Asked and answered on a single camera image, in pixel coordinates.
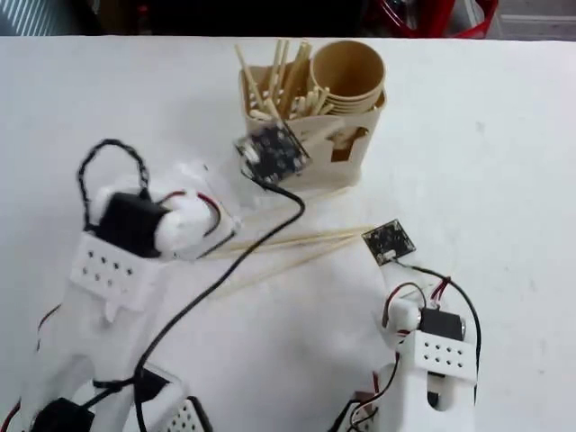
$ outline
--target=perforated white plate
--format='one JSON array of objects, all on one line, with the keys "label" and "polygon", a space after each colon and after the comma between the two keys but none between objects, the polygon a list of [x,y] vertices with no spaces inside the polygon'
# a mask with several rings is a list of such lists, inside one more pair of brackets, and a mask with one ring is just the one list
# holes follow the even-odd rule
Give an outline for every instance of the perforated white plate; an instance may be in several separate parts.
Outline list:
[{"label": "perforated white plate", "polygon": [[160,429],[160,432],[207,432],[198,418],[196,408],[188,399],[178,412]]}]

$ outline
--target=red wire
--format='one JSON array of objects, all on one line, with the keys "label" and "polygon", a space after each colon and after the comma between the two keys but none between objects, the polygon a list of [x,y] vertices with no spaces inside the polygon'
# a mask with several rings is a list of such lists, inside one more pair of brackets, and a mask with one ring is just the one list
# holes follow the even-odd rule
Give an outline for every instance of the red wire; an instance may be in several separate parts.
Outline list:
[{"label": "red wire", "polygon": [[2,424],[2,428],[0,429],[0,432],[8,432],[8,427],[10,426],[10,422],[12,421],[12,419],[18,413],[19,410],[20,410],[20,401],[18,400],[18,402],[16,402],[16,405],[14,405],[14,408],[12,408],[12,410],[6,416],[6,419],[4,420],[4,423]]},{"label": "red wire", "polygon": [[44,315],[44,318],[42,318],[40,320],[40,324],[38,324],[38,331],[40,331],[40,329],[42,328],[42,326],[44,325],[44,323],[46,322],[46,320],[48,318],[50,318],[52,316],[52,314],[54,312],[56,312],[58,309],[60,309],[60,306],[62,306],[62,303],[59,304],[58,306],[56,306],[54,309],[52,309],[50,312],[48,312],[46,315]]},{"label": "red wire", "polygon": [[204,195],[202,192],[199,192],[196,194],[198,196],[198,198],[200,198],[202,201],[204,201],[205,203],[207,203],[208,205],[210,205],[212,207],[212,209],[216,212],[216,221],[214,222],[214,224],[212,225],[212,227],[210,229],[208,229],[205,233],[204,236],[208,237],[210,234],[212,234],[214,232],[214,230],[216,230],[218,228],[218,226],[220,225],[220,222],[222,221],[222,212],[220,211],[220,207],[218,206],[218,204],[208,195]]},{"label": "red wire", "polygon": [[378,373],[372,372],[372,381],[374,383],[374,393],[380,392],[380,384],[378,383],[380,380],[378,379]]},{"label": "red wire", "polygon": [[445,279],[442,279],[442,281],[438,284],[436,289],[432,292],[432,295],[430,295],[430,298],[434,300],[436,296],[438,296],[438,299],[441,300],[442,294],[444,294],[444,290],[446,289],[448,284],[450,284],[451,280],[452,279],[450,279],[450,276],[447,276]]},{"label": "red wire", "polygon": [[170,198],[172,198],[174,196],[182,196],[182,195],[186,195],[186,191],[173,191],[173,192],[169,193],[168,195],[166,195],[164,198],[162,198],[160,201],[156,202],[156,204],[162,205],[166,201],[168,201]]},{"label": "red wire", "polygon": [[[405,286],[415,286],[418,288],[420,293],[422,293],[422,290],[420,290],[419,287],[413,282],[401,283],[396,288],[394,288],[392,290],[392,292],[390,293],[390,295],[388,296],[388,298],[386,299],[386,303],[384,304],[384,314],[382,315],[382,324],[385,327],[388,326],[388,309],[390,308],[390,303],[392,301],[392,298],[398,293],[399,290],[401,290]],[[424,297],[424,307],[426,307],[426,297]]]},{"label": "red wire", "polygon": [[[50,318],[58,309],[60,309],[60,306],[62,306],[62,303],[58,304],[56,307],[51,309],[46,315],[44,315],[44,317],[40,320],[40,323],[38,324],[38,331],[40,331],[40,329],[42,328],[44,323],[46,323],[48,318]],[[6,416],[6,419],[4,420],[4,423],[2,424],[2,428],[0,428],[0,432],[7,432],[8,431],[8,427],[10,426],[10,422],[12,421],[12,419],[18,413],[19,410],[20,410],[20,401],[18,400],[18,402],[16,402],[16,405],[14,405],[14,408],[12,408],[12,410]]]}]

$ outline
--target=paper cup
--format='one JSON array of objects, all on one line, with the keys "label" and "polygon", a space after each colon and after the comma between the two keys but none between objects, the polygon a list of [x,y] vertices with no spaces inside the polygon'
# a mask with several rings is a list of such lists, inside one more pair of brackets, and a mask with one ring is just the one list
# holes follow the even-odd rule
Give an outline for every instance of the paper cup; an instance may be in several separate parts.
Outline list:
[{"label": "paper cup", "polygon": [[311,84],[329,87],[327,101],[335,107],[352,104],[362,110],[373,105],[382,91],[384,76],[384,63],[378,53],[355,40],[330,43],[310,62]]}]

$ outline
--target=red object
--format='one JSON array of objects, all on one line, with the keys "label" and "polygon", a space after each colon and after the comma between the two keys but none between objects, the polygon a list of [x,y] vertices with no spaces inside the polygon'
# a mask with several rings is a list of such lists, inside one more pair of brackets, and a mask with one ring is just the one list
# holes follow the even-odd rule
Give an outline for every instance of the red object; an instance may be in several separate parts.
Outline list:
[{"label": "red object", "polygon": [[[480,24],[450,35],[451,38],[483,39],[490,28],[498,0],[475,0],[484,12]],[[390,31],[402,38],[442,38],[454,9],[455,0],[418,0],[418,28],[411,29],[394,12],[387,0],[374,0],[376,9]]]},{"label": "red object", "polygon": [[8,432],[8,427],[10,426],[10,422],[12,421],[12,419],[18,413],[19,410],[20,410],[20,401],[18,400],[18,403],[16,403],[16,405],[14,405],[14,408],[12,408],[12,410],[8,413],[8,416],[4,420],[2,427],[0,427],[0,432]]}]

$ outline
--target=hole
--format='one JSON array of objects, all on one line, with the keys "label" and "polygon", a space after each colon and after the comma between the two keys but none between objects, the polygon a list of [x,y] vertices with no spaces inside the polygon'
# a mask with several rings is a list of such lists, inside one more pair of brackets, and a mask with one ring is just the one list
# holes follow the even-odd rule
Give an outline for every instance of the hole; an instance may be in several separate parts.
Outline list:
[{"label": "hole", "polygon": [[368,134],[368,129],[354,128],[338,132],[329,138],[333,143],[331,162],[346,162],[352,154],[352,147],[358,139]]}]

